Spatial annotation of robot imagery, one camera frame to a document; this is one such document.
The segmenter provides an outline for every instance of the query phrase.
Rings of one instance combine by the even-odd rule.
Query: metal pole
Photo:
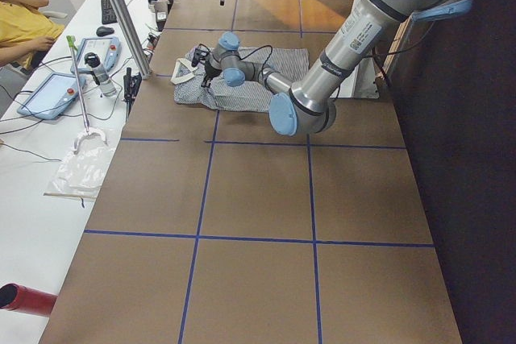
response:
[[[126,3],[124,0],[110,0],[110,2],[113,6],[114,12],[116,13],[120,27],[122,28],[123,36],[126,38],[129,50],[131,50],[131,54],[138,66],[139,73],[143,79],[147,79],[149,78],[152,70],[139,42],[138,34],[136,34],[135,25],[129,15]]]

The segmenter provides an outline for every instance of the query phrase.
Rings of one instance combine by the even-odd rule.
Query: cloth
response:
[[[39,36],[57,39],[64,29],[65,26],[54,23],[34,7],[0,2],[0,48],[11,48]],[[30,68],[33,55],[19,58],[17,62]]]
[[[239,54],[245,57],[253,50],[255,48],[240,48]],[[245,60],[264,63],[269,53],[270,49],[263,48]],[[185,58],[191,60],[193,56],[194,50],[191,50]],[[308,72],[308,50],[274,48],[267,64],[289,80],[300,81]],[[180,69],[179,75],[187,72],[186,69]],[[199,64],[193,79],[176,85],[174,101],[178,104],[200,103],[213,110],[268,112],[273,94],[258,82],[245,81],[243,85],[232,88],[226,85],[221,75],[212,80],[210,88],[203,88],[201,83],[205,74],[204,65]]]

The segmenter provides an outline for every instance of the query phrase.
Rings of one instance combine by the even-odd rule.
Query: black computer mouse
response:
[[[114,33],[114,30],[111,27],[100,26],[97,29],[97,36],[106,36],[106,35],[113,34],[113,33]]]

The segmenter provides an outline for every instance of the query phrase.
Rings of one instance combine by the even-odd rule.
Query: red cylinder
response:
[[[0,288],[0,309],[49,317],[57,296],[17,284]]]

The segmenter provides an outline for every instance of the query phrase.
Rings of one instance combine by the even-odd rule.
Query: person's hand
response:
[[[56,42],[51,36],[40,36],[29,41],[31,49],[37,52],[47,52]]]

